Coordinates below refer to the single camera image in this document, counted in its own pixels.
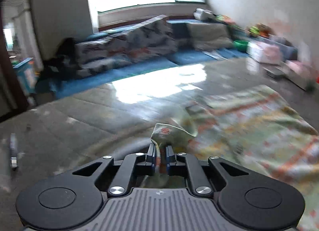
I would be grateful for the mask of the green patterned children's garment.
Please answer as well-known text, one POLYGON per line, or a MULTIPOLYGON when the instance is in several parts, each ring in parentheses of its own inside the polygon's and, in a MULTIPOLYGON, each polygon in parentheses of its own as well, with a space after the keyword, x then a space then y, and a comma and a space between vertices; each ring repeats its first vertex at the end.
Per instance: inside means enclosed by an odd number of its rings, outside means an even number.
POLYGON ((168 182, 164 148, 200 160, 218 156, 298 189, 305 199, 299 230, 318 230, 318 132, 266 85, 199 97, 175 108, 151 135, 158 155, 143 187, 168 182))

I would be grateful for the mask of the grey quilted star mat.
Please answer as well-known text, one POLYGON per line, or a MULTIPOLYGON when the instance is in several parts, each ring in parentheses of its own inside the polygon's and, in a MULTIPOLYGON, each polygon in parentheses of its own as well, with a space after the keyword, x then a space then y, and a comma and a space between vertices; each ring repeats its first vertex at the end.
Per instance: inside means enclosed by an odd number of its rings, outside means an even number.
POLYGON ((199 97, 266 85, 318 132, 318 96, 252 69, 248 58, 185 65, 123 78, 46 103, 1 123, 1 230, 20 230, 16 198, 40 180, 105 155, 146 152, 157 123, 199 97), (10 165, 16 134, 18 168, 10 165))

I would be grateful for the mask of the blue floor mattress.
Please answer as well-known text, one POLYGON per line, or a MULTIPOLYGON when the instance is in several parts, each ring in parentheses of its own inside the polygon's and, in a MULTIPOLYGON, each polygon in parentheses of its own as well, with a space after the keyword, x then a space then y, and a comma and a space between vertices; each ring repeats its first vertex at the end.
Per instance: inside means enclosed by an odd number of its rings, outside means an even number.
POLYGON ((191 36, 187 28, 187 25, 191 22, 191 20, 171 20, 168 22, 168 25, 172 28, 172 35, 178 43, 178 51, 173 54, 151 58, 140 63, 111 69, 85 78, 75 77, 67 81, 45 80, 36 82, 35 93, 51 93, 55 99, 60 99, 121 78, 173 68, 180 65, 215 60, 213 55, 205 54, 203 51, 195 50, 194 47, 192 47, 191 36))

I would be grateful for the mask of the butterfly print cushion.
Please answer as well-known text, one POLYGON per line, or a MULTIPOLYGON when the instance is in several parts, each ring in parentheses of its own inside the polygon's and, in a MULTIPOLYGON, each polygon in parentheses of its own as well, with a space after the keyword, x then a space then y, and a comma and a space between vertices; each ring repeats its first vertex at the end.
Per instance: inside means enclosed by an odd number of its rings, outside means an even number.
POLYGON ((178 50, 165 15, 134 25, 131 29, 75 45, 77 78, 126 67, 178 50))

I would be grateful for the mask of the grey pillow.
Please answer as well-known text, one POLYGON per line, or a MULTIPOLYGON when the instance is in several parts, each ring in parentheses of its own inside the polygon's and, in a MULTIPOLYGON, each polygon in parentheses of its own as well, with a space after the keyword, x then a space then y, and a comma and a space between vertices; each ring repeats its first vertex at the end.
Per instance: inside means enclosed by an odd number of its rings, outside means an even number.
POLYGON ((191 42, 195 49, 211 51, 221 48, 232 48, 233 40, 228 27, 221 23, 189 23, 187 25, 191 42))

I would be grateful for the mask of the small metal tool on mat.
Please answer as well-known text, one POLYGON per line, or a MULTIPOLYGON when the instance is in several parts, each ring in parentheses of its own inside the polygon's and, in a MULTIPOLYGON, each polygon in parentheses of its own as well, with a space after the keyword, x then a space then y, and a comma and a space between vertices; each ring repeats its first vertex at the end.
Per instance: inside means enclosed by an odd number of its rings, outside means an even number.
POLYGON ((15 171, 18 168, 18 146, 17 146, 17 138, 15 133, 11 133, 10 135, 10 165, 11 169, 15 171))

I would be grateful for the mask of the white pink packaged bag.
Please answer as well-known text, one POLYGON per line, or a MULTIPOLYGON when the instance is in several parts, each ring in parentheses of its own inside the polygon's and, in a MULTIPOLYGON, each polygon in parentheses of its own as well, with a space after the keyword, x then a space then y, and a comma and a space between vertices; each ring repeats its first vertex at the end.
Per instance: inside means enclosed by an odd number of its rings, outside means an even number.
POLYGON ((258 63, 280 64, 282 62, 282 53, 276 45, 251 41, 248 43, 247 53, 258 63))

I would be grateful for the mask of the white plush toy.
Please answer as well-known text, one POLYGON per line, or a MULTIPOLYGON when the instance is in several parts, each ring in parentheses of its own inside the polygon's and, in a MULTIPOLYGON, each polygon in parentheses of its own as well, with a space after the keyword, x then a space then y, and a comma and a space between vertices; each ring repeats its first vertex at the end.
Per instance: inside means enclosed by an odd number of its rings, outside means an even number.
POLYGON ((211 10, 197 8, 194 12, 194 18, 199 21, 213 21, 215 15, 211 10))

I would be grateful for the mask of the blue white cardboard box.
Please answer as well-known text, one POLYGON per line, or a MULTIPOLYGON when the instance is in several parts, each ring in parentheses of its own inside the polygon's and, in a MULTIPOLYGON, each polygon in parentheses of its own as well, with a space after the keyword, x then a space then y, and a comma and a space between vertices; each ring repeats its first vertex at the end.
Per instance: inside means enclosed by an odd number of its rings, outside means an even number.
POLYGON ((33 58, 26 58, 13 66, 21 89, 26 96, 34 93, 37 76, 33 69, 33 58))

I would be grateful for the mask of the orange green plush toys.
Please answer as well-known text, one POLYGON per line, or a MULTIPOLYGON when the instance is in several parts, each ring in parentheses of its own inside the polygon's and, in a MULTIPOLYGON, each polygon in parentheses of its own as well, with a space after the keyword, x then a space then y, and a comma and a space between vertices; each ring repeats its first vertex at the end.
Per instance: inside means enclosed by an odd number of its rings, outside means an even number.
POLYGON ((248 35, 251 37, 264 37, 268 38, 271 34, 273 34, 273 30, 262 23, 255 24, 254 26, 247 28, 248 35))

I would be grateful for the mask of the black bag by wall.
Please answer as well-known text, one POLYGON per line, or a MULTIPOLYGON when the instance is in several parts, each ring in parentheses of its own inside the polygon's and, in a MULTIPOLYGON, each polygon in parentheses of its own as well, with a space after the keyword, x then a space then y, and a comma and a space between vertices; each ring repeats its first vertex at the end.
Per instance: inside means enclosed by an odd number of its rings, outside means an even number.
POLYGON ((45 80, 67 81, 76 77, 80 68, 76 62, 76 41, 72 37, 65 38, 58 45, 52 58, 44 61, 44 69, 37 82, 45 80))

